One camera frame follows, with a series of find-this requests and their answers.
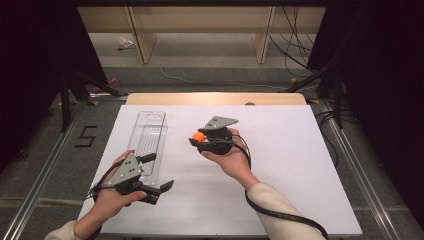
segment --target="transparent box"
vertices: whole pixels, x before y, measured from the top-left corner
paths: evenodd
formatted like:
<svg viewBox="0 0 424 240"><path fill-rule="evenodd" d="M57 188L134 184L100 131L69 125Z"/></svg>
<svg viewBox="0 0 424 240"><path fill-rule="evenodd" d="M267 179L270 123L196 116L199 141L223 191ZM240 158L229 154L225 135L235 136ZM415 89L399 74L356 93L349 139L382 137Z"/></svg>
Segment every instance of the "transparent box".
<svg viewBox="0 0 424 240"><path fill-rule="evenodd" d="M128 149L135 150L135 156L156 153L154 161L142 164L140 181L145 185L156 185L159 176L163 148L168 125L165 112L143 111L138 114Z"/></svg>

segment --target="human hand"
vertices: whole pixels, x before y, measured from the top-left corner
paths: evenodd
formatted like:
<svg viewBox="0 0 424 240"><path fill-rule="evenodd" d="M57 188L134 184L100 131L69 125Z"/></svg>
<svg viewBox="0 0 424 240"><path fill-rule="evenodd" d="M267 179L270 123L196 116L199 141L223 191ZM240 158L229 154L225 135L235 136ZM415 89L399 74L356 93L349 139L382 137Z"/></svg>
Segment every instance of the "human hand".
<svg viewBox="0 0 424 240"><path fill-rule="evenodd" d="M246 150L246 145L238 137L240 136L239 131L233 128L228 128L228 130L232 135L236 135L236 144ZM208 151L202 151L201 154L205 158L216 162L225 174L236 179L245 189L249 189L253 184L259 182L250 170L246 156L236 147L232 147L225 155L217 155Z"/></svg>
<svg viewBox="0 0 424 240"><path fill-rule="evenodd" d="M127 158L134 152L134 150L128 150L124 152L121 154L121 156L115 159L113 163ZM112 170L105 178L105 181L109 181L117 170L118 168ZM91 210L83 218L75 223L75 236L79 237L80 239L87 239L109 218L117 215L124 206L141 200L146 196L147 194L142 191L135 191L128 195L121 195L114 188L100 190L97 200Z"/></svg>

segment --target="white surface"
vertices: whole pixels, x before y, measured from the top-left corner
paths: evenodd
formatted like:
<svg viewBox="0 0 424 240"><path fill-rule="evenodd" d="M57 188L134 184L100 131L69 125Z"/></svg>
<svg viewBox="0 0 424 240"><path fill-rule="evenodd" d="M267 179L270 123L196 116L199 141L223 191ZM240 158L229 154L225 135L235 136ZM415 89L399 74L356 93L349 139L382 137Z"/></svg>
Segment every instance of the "white surface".
<svg viewBox="0 0 424 240"><path fill-rule="evenodd" d="M203 158L188 138L213 116L236 118L252 170L330 235L361 230L309 106L122 106L93 184L126 150L140 111L164 111L168 133L158 185L175 180L157 205L133 203L103 233L156 236L264 236L243 188ZM85 201L80 217L92 207Z"/></svg>

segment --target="white sleeve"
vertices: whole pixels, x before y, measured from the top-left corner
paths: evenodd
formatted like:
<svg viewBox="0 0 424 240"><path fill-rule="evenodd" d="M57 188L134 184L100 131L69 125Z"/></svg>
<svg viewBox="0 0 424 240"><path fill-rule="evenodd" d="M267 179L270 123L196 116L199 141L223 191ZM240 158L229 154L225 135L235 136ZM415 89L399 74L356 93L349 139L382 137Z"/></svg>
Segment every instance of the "white sleeve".
<svg viewBox="0 0 424 240"><path fill-rule="evenodd" d="M249 199L265 209L302 216L302 214L275 188L265 183L257 183L247 191ZM324 237L315 228L257 213L268 237L271 240L322 240Z"/></svg>
<svg viewBox="0 0 424 240"><path fill-rule="evenodd" d="M81 240L75 237L74 224L76 221L70 221L61 228L47 234L44 240Z"/></svg>

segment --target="black wire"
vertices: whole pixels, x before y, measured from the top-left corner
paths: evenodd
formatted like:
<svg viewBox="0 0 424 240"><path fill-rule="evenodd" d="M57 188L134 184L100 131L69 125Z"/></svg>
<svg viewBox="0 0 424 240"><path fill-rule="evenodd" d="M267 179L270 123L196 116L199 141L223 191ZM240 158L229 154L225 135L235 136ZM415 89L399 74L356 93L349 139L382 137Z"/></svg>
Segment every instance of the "black wire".
<svg viewBox="0 0 424 240"><path fill-rule="evenodd" d="M295 46L295 47L301 47L301 48L303 48L303 49L305 49L305 50L308 50L308 51L312 51L312 49L309 49L309 48L307 48L307 47L299 46L299 45L297 45L297 44L295 44L295 43L289 42L289 40L287 40L287 39L283 36L283 34L281 34L281 33L280 33L280 36L281 36L281 38L282 38L284 41L286 41L288 44L291 44L291 45L293 45L293 46Z"/></svg>
<svg viewBox="0 0 424 240"><path fill-rule="evenodd" d="M93 197L93 195L92 195L92 193L91 193L91 191L96 191L96 192L98 192L98 191L100 191L101 189L106 189L106 188L109 188L109 187L101 187L102 186L102 183L103 183L103 181L105 180L105 178L107 177L107 175L109 175L109 173L110 172L112 172L112 170L113 169L115 169L115 168L117 168L117 167L119 167L119 166L121 166L122 165L122 163L125 161L125 159L122 159L121 161L119 161L119 162L116 162L116 163L114 163L106 172L105 172L105 174L103 174L103 176L102 176L102 178L100 179L100 181L99 182L97 182L97 184L96 185L94 185L94 187L92 188L92 189L90 189L90 192L88 192L88 194L87 194L87 196L86 196L86 198L85 199L83 199L83 200L87 200L87 199L89 199L89 198L91 198L91 197Z"/></svg>
<svg viewBox="0 0 424 240"><path fill-rule="evenodd" d="M112 167L110 167L106 172L105 172L105 174L103 174L103 176L102 176L102 178L100 179L100 181L94 186L94 189L95 190L100 190L101 189L101 185L102 185L102 183L103 183L103 181L105 180L105 178L107 177L107 175L109 175L109 173L110 172L112 172L112 170L113 169L115 169L115 168L117 168L117 167L119 167L119 166L121 166L122 165L122 163L125 161L125 159L122 159L121 161L119 161L119 162L116 162L116 163L114 163L113 165L112 165Z"/></svg>
<svg viewBox="0 0 424 240"><path fill-rule="evenodd" d="M287 15L287 13L286 13L285 8L283 7L284 15L285 15L285 17L286 17L286 19L287 19L287 21L288 21L288 23L289 23L289 25L290 25L291 30L292 30L292 35L291 35L291 37L290 37L290 42L291 42L291 39L292 39L292 37L293 37L293 35L294 35L294 36L296 37L297 44L299 45L299 52L300 52L300 55L302 56L303 61L307 64L307 61L305 60L305 57L303 56L302 50L301 50L301 48L300 48L300 46L303 48L303 44L302 44L302 42L299 40L299 36L297 35L297 14L298 14L298 12L299 12L299 8L298 8L298 7L294 7L293 9L294 9L294 13L293 13L293 15L294 15L294 23L293 23L293 25L292 25L292 24L291 24L291 21L290 21L290 19L289 19L289 17L288 17L288 15Z"/></svg>
<svg viewBox="0 0 424 240"><path fill-rule="evenodd" d="M249 164L249 168L252 169L252 161L251 161L250 151L249 151L249 147L247 146L246 141L239 135L234 134L233 136L239 137L243 141L244 145L246 146L247 151L244 150L244 148L242 148L241 146L234 144L234 147L238 148L244 154L244 156L246 157L247 162ZM263 207L258 206L256 203L254 203L252 200L249 199L249 197L247 196L247 190L244 190L244 195L245 195L246 201L249 204L249 206L251 208L253 208L255 211L262 213L264 215L270 216L270 217L275 217L275 218L279 218L279 219L283 219L283 220L288 220L288 221L292 221L292 222L298 222L298 223L309 225L311 227L318 229L325 239L327 239L327 240L329 239L327 231L325 231L325 229L319 223L317 223L317 222L315 222L315 221L313 221L309 218L265 209Z"/></svg>
<svg viewBox="0 0 424 240"><path fill-rule="evenodd" d="M309 34L306 34L306 36L308 37L309 41L311 41L311 44L314 45L314 41L312 41L311 37L309 37Z"/></svg>
<svg viewBox="0 0 424 240"><path fill-rule="evenodd" d="M298 60L296 60L294 57L292 57L292 56L290 56L290 54L288 54L286 51L284 51L280 46L278 46L278 44L274 41L274 39L271 37L271 35L269 35L269 38L271 39L271 41L272 41L272 43L275 45L275 47L284 55L284 57L285 57L285 66L286 66L286 69L290 72L290 70L288 69L288 67L287 67L287 61L286 61L286 58L288 57L288 58L290 58L292 61L294 61L294 62L296 62L297 64L299 64L301 67L303 67L303 68L305 68L305 69L307 69L307 70L309 70L309 71L311 71L310 69L308 69L308 67L306 66L306 65L304 65L303 63L301 63L301 62L299 62ZM300 76L300 75L297 75L297 74L294 74L294 73L292 73L292 72L290 72L292 75L295 75L295 76L297 76L297 77L308 77L308 76Z"/></svg>

